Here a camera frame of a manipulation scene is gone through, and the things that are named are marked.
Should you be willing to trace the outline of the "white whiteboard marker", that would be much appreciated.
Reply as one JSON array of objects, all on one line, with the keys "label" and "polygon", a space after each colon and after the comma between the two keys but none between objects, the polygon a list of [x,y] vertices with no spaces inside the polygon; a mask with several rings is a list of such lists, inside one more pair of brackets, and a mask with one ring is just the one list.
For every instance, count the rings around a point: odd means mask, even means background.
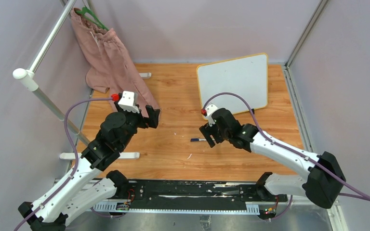
[{"label": "white whiteboard marker", "polygon": [[202,138],[191,138],[190,139],[191,142],[199,142],[199,141],[207,141],[206,139],[202,139]]}]

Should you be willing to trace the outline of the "yellow framed whiteboard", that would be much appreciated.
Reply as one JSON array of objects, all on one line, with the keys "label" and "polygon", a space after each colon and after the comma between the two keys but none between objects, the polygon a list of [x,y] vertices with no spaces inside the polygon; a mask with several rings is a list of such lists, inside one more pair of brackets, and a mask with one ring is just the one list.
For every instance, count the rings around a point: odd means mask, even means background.
[{"label": "yellow framed whiteboard", "polygon": [[268,56],[266,53],[201,64],[196,68],[201,106],[218,93],[243,98],[252,109],[268,105]]}]

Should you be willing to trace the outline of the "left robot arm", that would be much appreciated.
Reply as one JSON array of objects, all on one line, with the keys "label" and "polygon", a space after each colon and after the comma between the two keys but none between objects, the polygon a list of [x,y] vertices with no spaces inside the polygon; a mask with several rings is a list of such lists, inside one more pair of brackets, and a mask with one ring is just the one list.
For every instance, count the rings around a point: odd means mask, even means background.
[{"label": "left robot arm", "polygon": [[110,171],[97,185],[81,192],[89,181],[120,157],[138,129],[158,127],[160,109],[146,105],[148,116],[144,117],[140,111],[131,112],[121,103],[115,106],[117,112],[105,118],[95,139],[81,154],[75,154],[73,168],[42,197],[19,206],[23,222],[31,230],[64,231],[75,218],[100,201],[113,196],[130,197],[129,181],[118,170]]}]

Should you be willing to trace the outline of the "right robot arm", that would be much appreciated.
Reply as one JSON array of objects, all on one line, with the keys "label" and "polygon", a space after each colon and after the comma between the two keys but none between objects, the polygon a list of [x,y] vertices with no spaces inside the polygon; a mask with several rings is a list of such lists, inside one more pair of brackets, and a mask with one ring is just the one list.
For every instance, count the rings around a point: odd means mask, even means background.
[{"label": "right robot arm", "polygon": [[252,124],[240,124],[225,108],[213,104],[201,110],[207,123],[200,132],[210,147],[224,141],[237,149],[266,156],[294,171],[293,175],[265,172],[256,182],[262,201],[277,195],[306,197],[321,208],[331,208],[346,181],[336,157],[316,154],[284,143]]}]

